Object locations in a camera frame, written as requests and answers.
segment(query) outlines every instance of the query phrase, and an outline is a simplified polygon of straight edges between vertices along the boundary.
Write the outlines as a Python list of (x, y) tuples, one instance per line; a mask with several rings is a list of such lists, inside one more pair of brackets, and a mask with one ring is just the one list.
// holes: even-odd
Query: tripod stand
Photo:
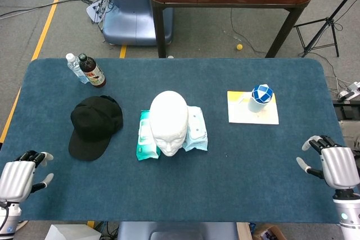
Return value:
[[(299, 38), (301, 41), (301, 45), (304, 48), (304, 53), (301, 57), (305, 57), (311, 50), (314, 49), (320, 49), (320, 48), (325, 48), (325, 47), (329, 47), (329, 46), (335, 46), (335, 50), (336, 50), (336, 56), (339, 57), (339, 49), (338, 49), (338, 42), (336, 41), (336, 33), (335, 33), (335, 22), (334, 22), (334, 17), (336, 16), (336, 14), (341, 10), (341, 8), (345, 5), (345, 3), (348, 0), (343, 0), (341, 2), (341, 4), (336, 8), (336, 10), (332, 13), (332, 15), (330, 15), (330, 17), (326, 17), (324, 19), (319, 19), (316, 21), (311, 21), (311, 22), (306, 22), (304, 24), (300, 24), (300, 25), (295, 25), (294, 27), (296, 28), (296, 31), (299, 34)], [(312, 38), (312, 40), (309, 42), (309, 44), (307, 46), (305, 46), (304, 43), (304, 39), (302, 37), (302, 34), (300, 32), (299, 27), (304, 26), (304, 25), (310, 25), (310, 24), (314, 24), (316, 22), (322, 22), (325, 21), (324, 25), (320, 28), (320, 30), (316, 33), (316, 35)], [(334, 43), (330, 43), (330, 44), (326, 44), (326, 45), (322, 45), (322, 46), (316, 46), (315, 42), (317, 42), (321, 35), (323, 34), (323, 32), (328, 28), (331, 27), (332, 30), (332, 36), (334, 38)]]

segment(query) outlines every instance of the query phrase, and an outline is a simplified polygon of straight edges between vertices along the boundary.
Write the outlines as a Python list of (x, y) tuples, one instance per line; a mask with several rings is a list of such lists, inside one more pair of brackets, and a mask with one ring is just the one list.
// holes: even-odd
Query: white mannequin head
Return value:
[(150, 126), (156, 145), (166, 156), (173, 156), (186, 137), (188, 109), (184, 98), (174, 92), (158, 94), (150, 106)]

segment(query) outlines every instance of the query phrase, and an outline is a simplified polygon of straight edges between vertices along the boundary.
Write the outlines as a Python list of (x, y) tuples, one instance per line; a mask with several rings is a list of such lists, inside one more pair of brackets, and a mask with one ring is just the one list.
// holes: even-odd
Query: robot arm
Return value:
[(313, 147), (320, 155), (322, 170), (313, 169), (300, 157), (299, 166), (335, 189), (332, 197), (336, 205), (345, 240), (360, 240), (360, 195), (353, 188), (360, 183), (354, 155), (328, 136), (312, 136), (303, 145), (303, 151)]
[(53, 156), (47, 152), (28, 151), (5, 164), (0, 178), (0, 239), (14, 237), (21, 215), (19, 203), (51, 182), (53, 174), (48, 174), (43, 181), (33, 185), (37, 167), (40, 164), (46, 166), (50, 160)]

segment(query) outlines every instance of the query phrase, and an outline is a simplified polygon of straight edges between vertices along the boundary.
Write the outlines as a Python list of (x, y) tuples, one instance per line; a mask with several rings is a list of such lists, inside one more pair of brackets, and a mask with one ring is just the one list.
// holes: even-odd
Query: blue table mat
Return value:
[[(39, 167), (49, 187), (21, 204), (24, 220), (338, 222), (334, 191), (296, 163), (320, 168), (312, 135), (343, 143), (321, 65), (311, 59), (97, 59), (107, 83), (82, 84), (65, 59), (33, 61), (0, 151), (0, 168), (28, 150), (55, 159)], [(230, 124), (227, 91), (267, 83), (279, 125)], [(140, 111), (165, 90), (202, 108), (208, 152), (138, 161)], [(110, 95), (124, 128), (92, 162), (68, 153), (70, 113), (84, 98)]]

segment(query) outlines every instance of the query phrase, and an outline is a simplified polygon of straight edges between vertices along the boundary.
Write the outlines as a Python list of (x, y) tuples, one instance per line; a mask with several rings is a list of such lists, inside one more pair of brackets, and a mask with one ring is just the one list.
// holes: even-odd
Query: brown bottle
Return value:
[(106, 78), (95, 60), (84, 53), (79, 55), (79, 66), (94, 87), (103, 87)]

